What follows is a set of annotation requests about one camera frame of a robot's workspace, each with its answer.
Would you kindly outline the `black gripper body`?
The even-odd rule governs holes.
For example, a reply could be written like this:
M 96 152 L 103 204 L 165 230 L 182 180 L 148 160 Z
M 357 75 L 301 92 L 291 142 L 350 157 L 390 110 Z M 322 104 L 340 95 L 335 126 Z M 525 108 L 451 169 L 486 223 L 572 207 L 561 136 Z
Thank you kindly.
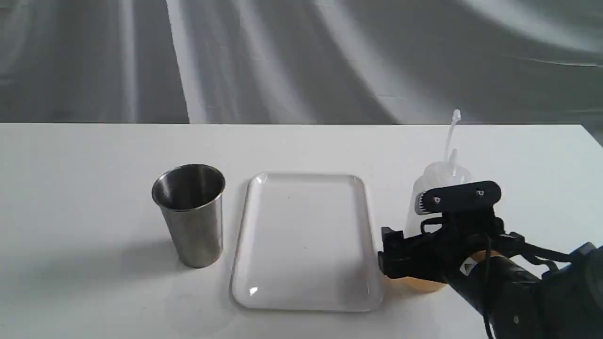
M 403 240 L 398 277 L 444 283 L 446 273 L 459 273 L 461 264 L 476 252 L 491 250 L 514 256 L 525 243 L 521 234 L 507 233 L 492 210 L 450 212 L 425 220 L 429 225 L 435 221 L 442 222 L 439 230 Z

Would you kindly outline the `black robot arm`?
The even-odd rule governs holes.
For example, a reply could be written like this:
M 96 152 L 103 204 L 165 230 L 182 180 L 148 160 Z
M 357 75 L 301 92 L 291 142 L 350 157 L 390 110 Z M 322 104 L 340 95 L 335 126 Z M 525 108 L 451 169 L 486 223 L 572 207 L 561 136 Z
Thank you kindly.
M 505 233 L 492 208 L 444 212 L 406 237 L 381 229 L 381 272 L 390 279 L 444 283 L 480 313 L 490 339 L 600 339 L 602 249 L 569 254 Z

